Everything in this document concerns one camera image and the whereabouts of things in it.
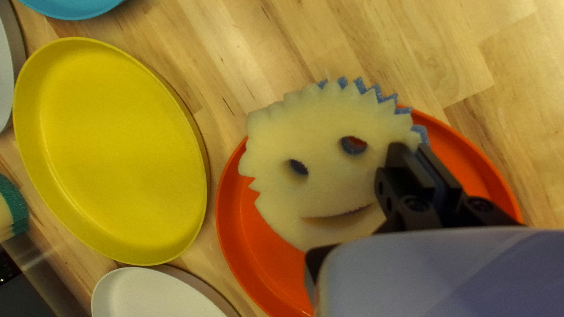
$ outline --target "wood grain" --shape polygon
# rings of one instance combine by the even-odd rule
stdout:
[[[163,76],[198,123],[211,191],[196,242],[172,265],[222,292],[243,317],[266,316],[223,258],[214,223],[219,178],[246,115],[308,83],[363,76],[401,103],[459,129],[498,166],[527,224],[564,227],[564,3],[559,0],[129,0],[61,21],[12,0],[31,54],[67,36],[108,42]],[[86,310],[121,266],[54,217],[22,165],[12,130],[0,171],[21,188],[30,238]]]

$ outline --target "smiley face sponge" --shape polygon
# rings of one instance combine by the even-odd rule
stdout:
[[[355,83],[308,85],[247,120],[239,173],[255,178],[265,221],[303,251],[370,235],[385,220],[373,183],[388,145],[421,142],[396,95]]]

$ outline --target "plate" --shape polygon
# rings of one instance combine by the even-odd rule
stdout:
[[[24,42],[10,1],[0,1],[0,131],[10,126],[14,83],[25,62]]]
[[[80,37],[43,46],[17,79],[14,128],[39,194],[88,246],[156,265],[196,238],[208,194],[200,133],[128,54]]]
[[[515,219],[521,214],[509,186],[493,163],[453,128],[422,112],[412,112],[414,124],[429,132],[435,154],[475,196],[491,199]],[[247,294],[272,317],[309,317],[313,309],[304,278],[304,252],[286,243],[264,221],[254,206],[258,192],[240,176],[244,139],[223,171],[216,198],[219,242],[231,271]]]
[[[61,20],[85,20],[113,9],[125,0],[19,0],[32,10]]]
[[[212,287],[177,268],[123,267],[92,293],[92,317],[239,317]]]

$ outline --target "plate rim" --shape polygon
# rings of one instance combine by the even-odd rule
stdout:
[[[210,284],[208,284],[207,282],[200,279],[194,274],[191,274],[189,272],[186,272],[184,270],[166,264],[161,264],[151,267],[125,266],[125,267],[117,268],[115,270],[112,270],[104,274],[104,276],[102,276],[96,282],[96,286],[94,286],[94,289],[92,290],[92,296],[90,299],[90,313],[93,315],[93,317],[96,317],[94,316],[94,300],[95,298],[98,299],[97,297],[95,297],[97,294],[96,290],[98,289],[99,292],[99,285],[101,285],[101,283],[104,282],[104,279],[120,271],[130,271],[130,270],[138,270],[138,269],[155,271],[167,275],[169,277],[175,278],[180,282],[187,284],[188,286],[190,286],[191,288],[195,289],[197,292],[205,296],[207,299],[209,299],[209,301],[212,302],[214,305],[216,305],[216,307],[219,308],[221,312],[225,314],[226,317],[240,317],[240,314],[237,312],[233,304],[231,304],[225,298],[225,296],[221,294],[218,290],[216,290],[213,286],[211,286]]]
[[[201,131],[199,130],[199,128],[197,127],[197,124],[195,123],[194,118],[192,117],[192,115],[190,114],[188,108],[186,107],[186,105],[183,103],[182,99],[178,96],[178,94],[174,91],[174,89],[166,82],[166,80],[164,80],[159,74],[157,74],[156,72],[151,71],[148,67],[146,67],[144,64],[142,64],[140,61],[136,60],[134,57],[132,57],[131,55],[129,55],[128,53],[118,49],[117,47],[110,45],[108,43],[105,43],[103,41],[99,41],[97,39],[92,39],[92,38],[87,38],[87,37],[63,37],[63,38],[59,38],[56,39],[54,41],[51,41],[45,45],[43,45],[42,47],[40,47],[39,49],[37,49],[34,53],[31,54],[31,56],[28,58],[28,60],[25,62],[25,64],[23,65],[23,67],[21,68],[20,71],[20,75],[21,74],[25,74],[25,72],[27,71],[30,61],[33,61],[34,58],[41,54],[43,51],[49,49],[51,46],[53,45],[57,45],[59,43],[62,42],[70,42],[70,41],[86,41],[86,42],[91,42],[91,43],[95,43],[97,45],[102,45],[104,47],[107,47],[111,50],[117,51],[120,55],[125,56],[129,61],[132,61],[134,64],[136,64],[138,67],[142,68],[142,70],[144,70],[144,72],[146,72],[149,76],[151,76],[157,83],[158,85],[160,85],[160,87],[166,91],[166,93],[168,94],[168,97],[173,100],[180,111],[182,111],[182,113],[184,114],[184,118],[186,120],[186,123],[188,125],[188,127],[190,127],[190,130],[192,131],[192,135],[195,138],[196,143],[198,144],[197,150],[198,150],[198,155],[197,157],[199,158],[199,162],[198,164],[202,165],[202,167],[204,168],[204,174],[205,174],[205,199],[204,199],[204,207],[202,210],[199,211],[199,223],[197,226],[194,227],[194,235],[191,239],[191,241],[177,254],[174,254],[170,257],[167,257],[167,259],[162,259],[160,261],[157,262],[142,262],[142,263],[138,263],[135,261],[129,261],[127,259],[127,257],[116,257],[116,256],[111,256],[108,252],[104,251],[104,250],[100,250],[99,248],[94,248],[92,246],[92,243],[87,242],[83,236],[77,235],[75,234],[75,230],[71,229],[66,222],[64,222],[58,215],[58,213],[53,212],[53,209],[50,204],[49,204],[49,200],[45,198],[44,193],[42,193],[42,191],[39,190],[40,187],[43,186],[38,186],[39,182],[38,180],[36,180],[35,177],[32,177],[31,173],[29,172],[29,165],[30,162],[28,160],[26,160],[24,158],[23,155],[21,155],[21,159],[24,163],[25,169],[28,172],[28,175],[34,185],[34,187],[36,188],[37,192],[39,193],[41,199],[45,202],[45,204],[49,207],[49,209],[51,209],[52,213],[55,215],[55,217],[57,218],[57,220],[59,222],[61,222],[63,224],[63,226],[69,230],[76,238],[78,238],[81,242],[83,242],[85,245],[87,245],[89,248],[95,250],[96,252],[102,254],[103,256],[106,256],[110,259],[113,259],[115,261],[119,261],[128,265],[139,265],[139,266],[153,266],[153,265],[160,265],[163,263],[167,263],[169,261],[172,261],[176,258],[178,258],[180,255],[182,255],[182,253],[184,253],[191,245],[192,243],[196,240],[202,225],[204,223],[204,219],[205,219],[205,214],[207,211],[207,208],[209,207],[209,199],[210,199],[210,169],[209,169],[209,160],[208,160],[208,154],[205,148],[205,144],[203,141],[203,138],[201,136]],[[19,147],[20,141],[22,140],[22,136],[21,136],[21,132],[19,133],[18,131],[20,131],[20,129],[17,128],[18,124],[18,113],[19,111],[17,111],[18,107],[16,105],[16,100],[17,100],[17,96],[18,96],[18,92],[19,92],[19,86],[21,85],[20,82],[20,78],[22,78],[22,76],[19,76],[16,84],[15,84],[15,88],[14,88],[14,110],[13,110],[13,120],[14,120],[14,133],[15,133],[15,137],[16,137],[16,142],[18,144],[18,149],[20,151],[20,153],[22,153],[21,148]]]
[[[20,1],[23,5],[25,5],[26,7],[30,8],[30,9],[32,9],[32,10],[35,11],[35,12],[39,12],[40,14],[43,14],[43,15],[46,15],[46,16],[49,16],[49,17],[54,17],[55,19],[66,20],[66,21],[79,21],[79,20],[91,19],[91,18],[93,18],[93,17],[102,15],[102,14],[104,14],[104,13],[110,11],[111,9],[113,9],[113,8],[115,8],[115,7],[117,7],[117,6],[119,6],[121,3],[123,3],[123,2],[125,2],[125,1],[127,1],[127,0],[115,0],[115,4],[105,6],[104,8],[102,8],[102,9],[96,11],[96,12],[93,13],[93,14],[84,14],[84,15],[81,15],[81,16],[63,16],[63,15],[57,15],[57,14],[53,14],[53,13],[51,13],[51,12],[47,12],[47,11],[38,9],[36,6],[31,5],[28,0],[18,0],[18,1]]]

